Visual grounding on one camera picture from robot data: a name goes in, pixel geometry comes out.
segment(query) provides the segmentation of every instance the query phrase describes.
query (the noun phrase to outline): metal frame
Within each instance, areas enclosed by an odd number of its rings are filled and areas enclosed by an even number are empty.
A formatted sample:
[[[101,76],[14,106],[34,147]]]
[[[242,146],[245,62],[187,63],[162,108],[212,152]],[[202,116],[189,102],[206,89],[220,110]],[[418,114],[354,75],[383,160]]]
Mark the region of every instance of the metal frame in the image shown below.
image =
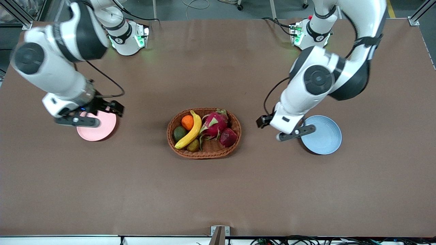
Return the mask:
[[[225,233],[226,227],[217,225],[214,230],[214,235],[209,242],[209,245],[225,245]]]
[[[236,4],[236,6],[238,7],[239,11],[243,10],[243,6],[242,6],[242,0],[238,0],[238,3]],[[274,0],[269,0],[269,4],[271,6],[271,14],[272,14],[272,18],[276,19],[277,18],[277,14],[276,14],[276,6],[274,4]],[[307,0],[303,0],[303,9],[306,9],[308,6],[307,4]]]
[[[48,12],[50,11],[50,6],[53,3],[53,0],[45,0],[44,3],[42,4],[40,13],[38,15],[38,18],[36,19],[37,21],[45,21],[45,18],[48,14]]]
[[[425,2],[421,4],[421,6],[419,6],[419,8],[412,16],[407,17],[407,19],[409,20],[409,24],[411,26],[419,26],[419,18],[421,18],[421,16],[425,14],[435,4],[436,0],[425,0]]]
[[[32,27],[32,22],[35,20],[29,15],[20,5],[13,0],[0,0],[0,5],[6,9],[17,21],[22,23],[23,30],[28,30]]]
[[[153,0],[153,16],[157,19],[156,0]]]

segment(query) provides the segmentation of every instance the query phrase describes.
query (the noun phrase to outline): dragon fruit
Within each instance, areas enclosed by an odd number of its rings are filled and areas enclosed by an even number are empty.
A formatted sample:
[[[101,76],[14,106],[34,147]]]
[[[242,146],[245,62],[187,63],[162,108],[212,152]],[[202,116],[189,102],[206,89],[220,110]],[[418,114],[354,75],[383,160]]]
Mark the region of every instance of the dragon fruit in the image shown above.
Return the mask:
[[[231,147],[236,142],[237,138],[238,136],[232,129],[226,128],[222,131],[219,142],[224,147]]]
[[[219,139],[221,132],[227,128],[228,116],[224,109],[217,109],[216,112],[205,115],[206,118],[200,129],[200,138],[202,140]]]

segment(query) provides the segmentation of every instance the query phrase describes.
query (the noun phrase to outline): banana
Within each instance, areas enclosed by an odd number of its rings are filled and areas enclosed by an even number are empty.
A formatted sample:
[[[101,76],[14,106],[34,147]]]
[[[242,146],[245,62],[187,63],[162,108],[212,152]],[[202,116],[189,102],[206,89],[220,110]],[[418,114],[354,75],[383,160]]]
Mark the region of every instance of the banana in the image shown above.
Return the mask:
[[[202,125],[201,117],[195,114],[195,112],[192,110],[191,110],[191,115],[194,118],[194,126],[189,131],[189,133],[185,135],[185,137],[181,138],[179,142],[176,143],[176,145],[174,146],[176,149],[182,149],[183,147],[189,145],[189,143],[191,143],[198,136],[200,132],[200,128]]]

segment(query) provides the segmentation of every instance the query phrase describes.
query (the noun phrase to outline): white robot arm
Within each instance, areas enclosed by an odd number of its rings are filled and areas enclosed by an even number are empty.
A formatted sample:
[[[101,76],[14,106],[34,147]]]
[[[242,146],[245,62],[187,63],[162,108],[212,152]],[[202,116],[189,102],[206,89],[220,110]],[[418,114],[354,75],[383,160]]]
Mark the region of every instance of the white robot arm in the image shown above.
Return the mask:
[[[71,114],[96,114],[100,110],[122,116],[124,107],[116,101],[104,101],[92,82],[70,62],[100,59],[109,42],[88,1],[72,0],[69,7],[70,20],[27,31],[11,63],[23,78],[47,92],[42,102],[57,123],[97,127],[98,121],[82,122],[82,117],[76,117],[79,121],[74,122]]]
[[[133,55],[145,47],[149,28],[127,20],[115,6],[126,0],[90,0],[95,15],[109,34],[112,46],[121,55]]]
[[[263,128],[271,125],[281,131],[279,141],[290,140],[300,135],[313,132],[314,127],[299,129],[299,122],[304,115],[327,95],[336,100],[351,99],[360,94],[369,79],[370,61],[382,37],[386,19],[386,2],[384,0],[314,0],[315,15],[304,21],[304,38],[300,44],[308,42],[311,46],[303,49],[294,62],[289,73],[289,84],[282,92],[274,112],[261,116],[257,125]],[[323,47],[331,27],[336,21],[338,5],[348,16],[356,31],[350,60],[330,53]]]

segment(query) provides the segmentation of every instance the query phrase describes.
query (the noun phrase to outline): black cable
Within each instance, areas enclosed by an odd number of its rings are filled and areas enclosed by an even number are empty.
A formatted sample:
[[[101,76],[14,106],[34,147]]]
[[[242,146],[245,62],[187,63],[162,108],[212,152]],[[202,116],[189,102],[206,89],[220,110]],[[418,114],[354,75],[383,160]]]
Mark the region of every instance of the black cable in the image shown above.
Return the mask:
[[[406,239],[406,238],[396,238],[397,241],[403,242],[405,245],[417,245],[417,242],[414,242],[412,240]]]
[[[109,79],[111,82],[113,82],[113,84],[115,84],[119,89],[121,89],[121,93],[117,94],[117,95],[98,95],[96,96],[97,98],[115,98],[115,97],[120,97],[123,96],[126,92],[124,91],[124,89],[116,82],[114,81],[112,78],[110,78],[108,75],[106,75],[104,72],[100,71],[97,67],[95,67],[93,64],[91,64],[89,61],[86,61],[86,63],[88,63],[90,66],[92,66],[96,71],[100,72],[103,76],[105,76],[107,79]]]
[[[271,95],[271,93],[284,81],[286,81],[287,79],[289,79],[290,77],[287,77],[283,80],[281,80],[280,82],[278,82],[268,93],[268,95],[266,96],[265,100],[263,101],[263,109],[265,110],[266,114],[269,115],[268,110],[266,109],[266,101],[268,100],[268,97]]]
[[[427,242],[432,242],[433,240],[435,240],[436,239],[436,236],[434,236],[434,237],[432,237],[432,238],[430,238],[430,239],[428,239],[428,240],[426,240]]]
[[[270,20],[270,21],[272,21],[273,23],[275,23],[276,25],[280,26],[280,28],[283,30],[283,32],[286,33],[286,34],[288,34],[289,36],[293,36],[293,37],[296,37],[296,36],[297,36],[297,35],[295,35],[295,34],[292,34],[292,33],[287,32],[283,27],[287,27],[287,28],[289,28],[289,25],[285,25],[285,24],[280,23],[279,20],[278,20],[277,18],[272,19],[272,18],[270,18],[270,17],[263,17],[262,20]]]
[[[114,2],[115,5],[116,5],[116,6],[117,6],[121,11],[125,12],[126,14],[130,14],[131,16],[133,16],[133,17],[135,17],[135,18],[138,18],[138,19],[140,19],[140,20],[157,20],[157,21],[160,22],[160,20],[159,20],[159,19],[156,19],[156,18],[154,18],[154,19],[144,19],[144,18],[141,18],[141,17],[139,17],[139,16],[136,16],[136,15],[132,14],[130,11],[128,11],[125,7],[120,6],[120,5],[119,5],[115,0],[112,0],[112,2]]]
[[[311,245],[316,245],[316,244],[312,241],[312,240],[315,240],[315,241],[318,243],[317,245],[320,245],[320,242],[319,242],[316,238],[313,238],[313,237],[301,236],[301,235],[293,235],[292,237],[295,238],[295,239],[308,241]]]
[[[332,239],[329,240],[328,245],[331,245],[332,241],[335,239],[340,239],[341,241],[343,241],[342,243],[338,243],[336,245],[374,245],[373,243],[368,242],[368,241],[359,241],[359,240],[356,240],[354,238],[349,238],[349,237],[345,237],[345,238],[333,237]]]
[[[293,245],[295,245],[295,244],[297,244],[297,243],[299,243],[299,242],[303,242],[304,244],[306,244],[306,245],[309,245],[307,242],[306,242],[306,240],[305,239],[301,239],[301,238],[299,238],[298,236],[289,236],[289,237],[286,237],[288,240],[297,240],[296,242],[294,242],[293,243]]]
[[[420,241],[422,244],[432,245],[431,242],[425,240],[424,238],[420,238],[419,241]]]
[[[351,23],[351,25],[353,26],[354,29],[354,40],[357,40],[357,29],[356,29],[356,25],[354,24],[354,22],[348,17],[348,15],[346,13],[344,13],[345,17],[348,19],[348,21]],[[350,52],[347,54],[347,56],[345,56],[346,59],[348,59],[348,57],[350,57],[351,53],[354,51],[356,47],[354,47],[353,44],[353,48],[350,50]]]

